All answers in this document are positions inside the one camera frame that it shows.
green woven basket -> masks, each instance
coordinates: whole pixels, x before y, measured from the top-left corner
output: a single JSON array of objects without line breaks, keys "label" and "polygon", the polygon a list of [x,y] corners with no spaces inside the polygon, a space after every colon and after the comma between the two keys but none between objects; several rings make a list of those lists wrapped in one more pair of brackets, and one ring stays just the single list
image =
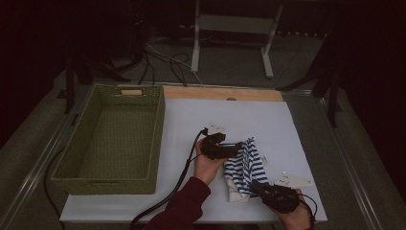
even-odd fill
[{"label": "green woven basket", "polygon": [[96,84],[51,180],[71,195],[153,194],[162,86]]}]

sleeve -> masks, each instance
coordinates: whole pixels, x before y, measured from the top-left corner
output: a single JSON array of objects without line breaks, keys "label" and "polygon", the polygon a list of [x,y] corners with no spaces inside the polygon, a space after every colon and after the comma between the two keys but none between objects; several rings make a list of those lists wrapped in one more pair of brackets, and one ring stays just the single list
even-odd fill
[{"label": "sleeve", "polygon": [[210,193],[203,181],[191,177],[183,189],[170,198],[165,211],[153,217],[144,230],[192,230],[193,223],[203,215],[201,206]]}]

black wire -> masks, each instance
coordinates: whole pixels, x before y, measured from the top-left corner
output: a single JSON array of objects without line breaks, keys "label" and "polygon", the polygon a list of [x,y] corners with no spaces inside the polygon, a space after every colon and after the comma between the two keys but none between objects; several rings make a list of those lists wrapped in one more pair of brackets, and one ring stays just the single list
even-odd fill
[{"label": "black wire", "polygon": [[163,200],[159,201],[158,203],[156,203],[155,205],[153,205],[152,207],[146,209],[144,212],[142,212],[141,214],[139,214],[137,217],[135,217],[129,226],[129,230],[138,230],[141,228],[140,225],[138,225],[138,221],[144,217],[145,215],[151,213],[152,211],[156,210],[157,208],[161,207],[162,205],[164,205],[166,202],[168,202],[168,200],[179,190],[179,187],[182,185],[183,180],[185,179],[186,173],[188,172],[189,169],[189,165],[191,164],[192,161],[192,155],[193,155],[193,151],[194,151],[194,146],[197,143],[197,140],[199,139],[200,135],[202,133],[204,133],[205,129],[199,131],[199,133],[196,135],[196,138],[194,139],[193,145],[192,145],[192,149],[191,149],[191,153],[189,154],[188,159],[186,160],[186,164],[185,164],[185,168],[183,169],[178,182],[176,183],[175,187],[173,188],[173,190],[170,192],[169,195],[167,195],[167,197],[165,197]]},{"label": "black wire", "polygon": [[[150,55],[151,57],[154,57],[154,58],[157,58],[157,59],[159,59],[159,60],[162,60],[163,62],[165,62],[165,63],[168,63],[169,65],[170,65],[170,70],[172,71],[172,73],[173,73],[173,75],[177,78],[177,79],[179,79],[179,81],[183,84],[183,86],[185,86],[185,87],[187,87],[188,85],[186,84],[186,81],[185,81],[185,75],[183,74],[183,70],[182,70],[182,68],[181,68],[181,64],[184,64],[186,61],[188,61],[189,59],[190,59],[190,57],[187,55],[187,54],[176,54],[176,55],[174,55],[174,56],[172,56],[172,57],[166,57],[166,56],[164,56],[164,55],[161,55],[161,54],[158,54],[158,53],[152,53],[152,52],[150,52],[150,51],[146,51],[146,53],[148,54],[148,55]],[[187,57],[187,59],[185,60],[185,61],[180,61],[180,60],[176,60],[176,59],[174,59],[173,57],[176,57],[176,56],[180,56],[180,55],[182,55],[182,56],[185,56],[185,57]],[[178,67],[179,67],[179,69],[180,69],[180,71],[181,71],[181,73],[182,73],[182,78],[180,78],[177,74],[176,74],[176,72],[174,71],[174,69],[173,69],[173,65],[178,65]]]},{"label": "black wire", "polygon": [[59,218],[60,218],[60,212],[59,212],[59,210],[57,209],[57,207],[56,207],[54,201],[51,199],[51,196],[50,196],[49,191],[48,191],[48,186],[47,186],[48,172],[49,172],[49,170],[51,169],[51,166],[53,165],[53,163],[54,163],[54,161],[56,160],[56,158],[60,155],[61,152],[63,152],[63,150],[65,150],[65,148],[62,148],[62,149],[60,149],[59,151],[57,151],[57,152],[55,153],[55,155],[53,156],[53,158],[51,159],[50,163],[48,164],[47,169],[46,169],[45,174],[44,174],[44,183],[43,183],[43,186],[44,186],[45,196],[47,197],[48,201],[51,203],[51,205],[52,205],[52,207],[53,207],[53,209],[54,209],[54,211],[55,211],[55,213],[56,213],[56,215],[57,215],[57,218],[58,218],[58,221],[59,221],[59,224],[60,224],[60,228],[61,228],[62,230],[65,230],[65,224],[64,224],[62,221],[59,220]]},{"label": "black wire", "polygon": [[148,56],[147,56],[147,53],[146,53],[146,52],[144,52],[144,56],[146,57],[146,60],[147,60],[147,66],[146,66],[146,69],[144,70],[143,75],[141,76],[140,80],[138,81],[138,85],[140,85],[141,82],[143,82],[143,79],[144,79],[144,77],[146,76],[147,70],[148,70],[148,67],[149,67],[149,59],[148,59]]},{"label": "black wire", "polygon": [[[188,60],[190,59],[187,54],[176,54],[176,55],[174,55],[174,56],[172,56],[172,57],[170,58],[170,69],[172,70],[172,73],[175,75],[175,77],[178,78],[181,82],[183,82],[183,86],[187,87],[186,80],[185,80],[185,75],[183,74],[183,70],[182,70],[182,67],[180,66],[179,61],[175,61],[175,62],[178,62],[178,63],[174,63],[174,58],[177,57],[177,56],[181,56],[181,55],[183,55],[183,56],[186,57],[186,60],[180,61],[180,62],[182,62],[182,63],[185,63],[186,61],[188,61]],[[180,73],[182,74],[182,79],[180,79],[180,77],[179,77],[179,76],[176,74],[176,72],[174,71],[174,69],[173,69],[173,64],[175,64],[175,65],[178,66],[178,68],[179,68],[179,70],[180,70]]]}]

metal stand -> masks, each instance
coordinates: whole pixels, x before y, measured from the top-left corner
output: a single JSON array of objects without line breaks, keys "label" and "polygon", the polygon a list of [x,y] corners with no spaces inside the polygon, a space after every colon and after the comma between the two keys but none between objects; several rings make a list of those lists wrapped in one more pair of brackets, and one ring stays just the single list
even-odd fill
[{"label": "metal stand", "polygon": [[210,15],[200,14],[200,0],[196,0],[196,10],[194,19],[194,46],[192,54],[192,72],[197,72],[199,68],[199,32],[207,31],[222,31],[222,32],[239,32],[251,34],[268,35],[268,41],[265,47],[260,49],[265,68],[266,78],[272,79],[274,73],[272,71],[271,61],[269,59],[269,50],[278,27],[278,22],[282,14],[283,6],[279,6],[274,18],[253,18],[253,17],[238,17],[226,15]]}]

dark background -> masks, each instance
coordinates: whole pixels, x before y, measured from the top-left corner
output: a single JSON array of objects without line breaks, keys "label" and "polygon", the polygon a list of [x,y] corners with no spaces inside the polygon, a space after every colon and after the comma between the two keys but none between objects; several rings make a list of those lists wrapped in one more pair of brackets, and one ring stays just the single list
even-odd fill
[{"label": "dark background", "polygon": [[[246,1],[208,0],[202,11],[264,16],[264,7],[240,7]],[[193,1],[2,1],[0,5],[0,147],[52,89],[64,69],[72,44],[96,60],[123,57],[143,46],[131,27],[144,20],[154,30],[176,38],[179,25],[193,24]],[[406,199],[406,3],[400,0],[361,2],[290,1],[279,26],[282,34],[338,37],[341,86],[391,175]],[[326,59],[316,57],[323,66]]]}]

